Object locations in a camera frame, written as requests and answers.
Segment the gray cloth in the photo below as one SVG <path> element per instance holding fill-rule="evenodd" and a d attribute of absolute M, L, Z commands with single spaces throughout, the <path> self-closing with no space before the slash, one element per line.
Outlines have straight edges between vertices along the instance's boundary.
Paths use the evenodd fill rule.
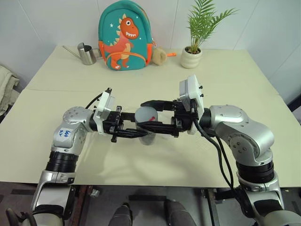
<path fill-rule="evenodd" d="M 0 115 L 4 114 L 9 104 L 12 104 L 12 93 L 16 93 L 13 87 L 18 82 L 19 79 L 10 70 L 0 65 Z"/>

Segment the white wall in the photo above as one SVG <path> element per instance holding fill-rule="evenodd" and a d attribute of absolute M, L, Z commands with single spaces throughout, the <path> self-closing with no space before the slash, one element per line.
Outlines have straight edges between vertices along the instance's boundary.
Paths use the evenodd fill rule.
<path fill-rule="evenodd" d="M 214 0 L 238 8 L 203 48 L 247 49 L 286 103 L 301 93 L 300 0 Z M 0 0 L 0 64 L 24 88 L 56 45 L 97 46 L 101 12 L 111 0 Z M 189 45 L 187 14 L 194 0 L 136 0 L 153 37 L 167 48 Z"/>

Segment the orange dinosaur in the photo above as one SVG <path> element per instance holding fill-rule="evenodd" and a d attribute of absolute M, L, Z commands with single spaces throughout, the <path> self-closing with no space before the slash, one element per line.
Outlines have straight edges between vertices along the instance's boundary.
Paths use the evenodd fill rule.
<path fill-rule="evenodd" d="M 123 14 L 122 19 L 119 19 L 120 25 L 117 27 L 120 31 L 116 31 L 119 36 L 116 39 L 117 42 L 114 42 L 108 45 L 103 45 L 104 51 L 108 53 L 113 52 L 131 52 L 131 48 L 134 45 L 129 41 L 129 39 L 136 39 L 139 35 L 138 28 L 135 26 L 133 20 Z M 117 63 L 120 59 L 122 60 L 122 66 L 128 68 L 126 64 L 128 62 L 129 54 L 115 54 L 111 56 L 111 68 L 120 70 L 121 66 Z"/>

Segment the backpack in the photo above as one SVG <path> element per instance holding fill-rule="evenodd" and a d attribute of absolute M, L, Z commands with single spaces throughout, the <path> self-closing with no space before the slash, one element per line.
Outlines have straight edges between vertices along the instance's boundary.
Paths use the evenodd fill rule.
<path fill-rule="evenodd" d="M 152 38 L 145 11 L 130 0 L 108 6 L 99 20 L 98 45 L 106 65 L 113 70 L 135 70 L 148 65 Z"/>

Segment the table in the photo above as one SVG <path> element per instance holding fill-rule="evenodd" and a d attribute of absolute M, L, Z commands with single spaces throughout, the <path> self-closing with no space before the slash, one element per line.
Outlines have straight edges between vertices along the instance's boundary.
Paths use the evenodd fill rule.
<path fill-rule="evenodd" d="M 195 73 L 204 86 L 206 107 L 239 106 L 251 119 L 272 130 L 280 185 L 301 186 L 301 128 L 248 52 L 204 50 L 200 65 L 190 70 L 180 67 L 179 57 L 169 57 L 163 66 L 116 72 L 102 60 L 83 65 L 56 47 L 0 124 L 0 181 L 38 182 L 48 161 L 53 133 L 68 108 L 85 106 L 111 87 L 115 104 L 123 106 L 125 112 L 135 112 L 147 100 L 176 99 L 179 82 Z M 167 122 L 170 116 L 160 113 L 159 120 Z M 182 133 L 179 138 L 158 134 L 151 146 L 142 145 L 138 139 L 118 138 L 115 144 L 110 139 L 109 135 L 88 135 L 77 162 L 76 184 L 227 186 L 215 148 L 199 134 Z M 235 171 L 231 150 L 225 149 Z"/>

